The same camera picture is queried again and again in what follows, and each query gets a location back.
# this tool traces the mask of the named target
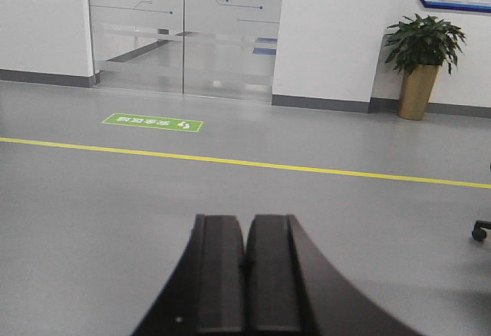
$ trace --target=green floor sign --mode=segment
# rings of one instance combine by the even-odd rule
[[[133,114],[112,114],[103,124],[126,125],[128,127],[152,127],[153,129],[167,129],[197,132],[203,125],[202,121],[174,119],[172,117],[157,117]]]

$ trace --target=gray baseboard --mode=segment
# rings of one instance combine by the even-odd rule
[[[285,96],[273,94],[272,104],[274,106],[311,108],[315,110],[334,110],[350,112],[368,112],[368,102],[355,100],[326,100],[323,98]]]
[[[396,112],[398,106],[399,106],[399,100],[390,100],[386,98],[373,97],[370,99],[369,112],[380,112],[380,111]],[[427,113],[491,118],[491,107],[430,103],[428,104]]]
[[[65,85],[83,88],[91,88],[95,84],[94,76],[79,77],[75,75],[46,74],[5,69],[0,69],[0,81],[19,81],[23,83]]]

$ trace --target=potted plant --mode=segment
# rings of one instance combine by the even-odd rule
[[[457,51],[462,52],[459,41],[465,43],[466,35],[461,28],[436,16],[408,18],[408,22],[388,28],[397,31],[387,35],[386,46],[392,47],[386,63],[394,62],[394,70],[404,71],[399,100],[398,115],[409,120],[421,120],[437,79],[438,70],[448,63],[457,66]]]

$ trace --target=green leaves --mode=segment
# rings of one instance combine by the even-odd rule
[[[457,66],[456,50],[462,52],[459,41],[466,43],[466,35],[460,27],[436,16],[421,18],[414,14],[415,19],[404,16],[407,23],[388,28],[397,28],[387,35],[385,46],[393,47],[386,63],[395,62],[394,70],[404,70],[409,74],[416,65],[439,65],[448,63],[448,72],[452,74],[452,65]]]

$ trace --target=black curved object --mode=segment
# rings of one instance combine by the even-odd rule
[[[133,336],[244,331],[243,239],[235,216],[196,216],[187,247]]]
[[[421,336],[359,292],[288,216],[305,333],[319,336]]]
[[[132,336],[422,336],[359,292],[294,216],[196,216],[170,280]]]

